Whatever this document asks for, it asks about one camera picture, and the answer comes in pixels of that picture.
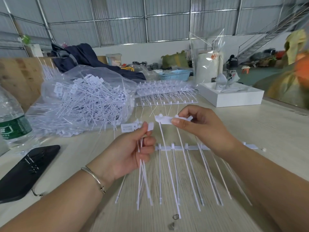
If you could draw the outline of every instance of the light wood table surface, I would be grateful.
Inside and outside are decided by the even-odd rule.
[[[309,180],[309,117],[293,109],[276,105],[269,101],[262,101],[261,105],[215,108],[202,97],[198,97],[198,105],[214,109],[222,119],[228,130],[240,141],[247,144],[255,144],[259,148],[266,148],[266,152],[257,150],[275,163],[289,171]],[[155,114],[165,115],[170,106],[158,106]],[[169,115],[177,113],[178,106],[172,105]],[[152,110],[145,107],[141,117],[142,108],[137,108],[137,118],[143,121],[155,121],[150,115]],[[136,120],[135,111],[130,121]],[[180,145],[176,128],[170,125],[162,125],[166,145]],[[195,137],[184,131],[180,131],[184,143],[196,145]],[[163,145],[160,128],[155,123],[153,136],[157,143]],[[95,156],[101,153],[114,139],[113,130],[106,132],[87,132],[71,138],[52,138],[44,145],[61,146],[61,152],[49,166],[47,171],[35,185],[37,194],[50,192],[72,174],[87,164]],[[159,203],[159,153],[156,151],[149,163],[146,164],[147,178],[150,186],[153,206],[147,199],[145,187],[141,191],[140,209],[137,210],[137,186],[138,170],[127,175],[118,203],[115,199],[122,178],[118,179],[104,195],[98,209],[89,218],[82,231],[170,231],[169,225],[175,223],[175,231],[278,231],[260,207],[254,203],[250,206],[241,195],[235,182],[229,175],[221,160],[218,164],[226,180],[227,187],[233,199],[228,197],[219,172],[209,151],[204,151],[211,167],[218,190],[224,206],[216,204],[207,172],[204,168],[199,151],[189,151],[193,167],[199,181],[201,194],[205,206],[198,211],[191,183],[188,177],[186,164],[182,151],[175,151],[177,170],[179,174],[180,212],[182,219],[173,220],[177,214],[174,193],[168,171],[165,152],[161,153],[162,171],[162,205]],[[168,157],[172,167],[174,164],[172,152],[168,151]],[[3,177],[22,157],[11,151],[0,157],[0,178]],[[0,226],[16,216],[18,213],[39,200],[31,192],[23,199],[0,205]]]

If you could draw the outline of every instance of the silver bangle bracelet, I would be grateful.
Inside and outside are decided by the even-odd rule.
[[[90,168],[88,168],[87,166],[85,167],[82,167],[81,170],[89,173],[91,176],[94,177],[94,179],[96,180],[96,182],[98,183],[99,187],[100,187],[100,191],[102,192],[102,194],[104,195],[105,194],[105,190],[104,190],[104,186],[101,184],[101,182],[99,181],[98,177],[94,174],[94,172],[92,172],[90,170]]]

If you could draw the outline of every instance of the warehouse floor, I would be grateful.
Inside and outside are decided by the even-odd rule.
[[[241,71],[242,70],[240,68],[237,69],[238,76],[240,77],[240,80],[238,82],[242,82],[245,85],[251,86],[265,77],[280,72],[281,69],[274,67],[250,68],[249,74],[242,74]]]

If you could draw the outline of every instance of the metal staircase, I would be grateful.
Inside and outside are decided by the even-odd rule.
[[[285,17],[283,20],[281,20],[279,23],[276,24],[276,26],[271,29],[270,31],[265,31],[267,27],[270,25],[273,25],[275,23],[274,20],[269,25],[264,27],[261,31],[259,31],[257,34],[252,36],[250,39],[248,39],[246,42],[244,42],[242,45],[239,46],[238,49],[238,62],[244,62],[246,59],[248,59],[254,52],[256,52],[259,48],[266,45],[270,40],[274,39],[281,33],[288,31],[291,29],[292,26],[295,26],[297,23],[299,23],[304,16],[306,16],[309,13],[309,1],[302,4],[301,6],[295,5],[293,6],[290,11],[292,12],[294,8],[298,8],[296,11]],[[266,34],[261,39],[257,40],[252,44],[252,42],[247,43],[252,38],[254,38],[258,34]]]

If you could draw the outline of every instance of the forearm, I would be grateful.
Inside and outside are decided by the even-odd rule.
[[[309,182],[241,143],[223,158],[283,231],[307,231]]]
[[[103,184],[107,189],[111,182]],[[95,179],[80,170],[0,228],[0,232],[79,231],[100,203],[102,195]]]

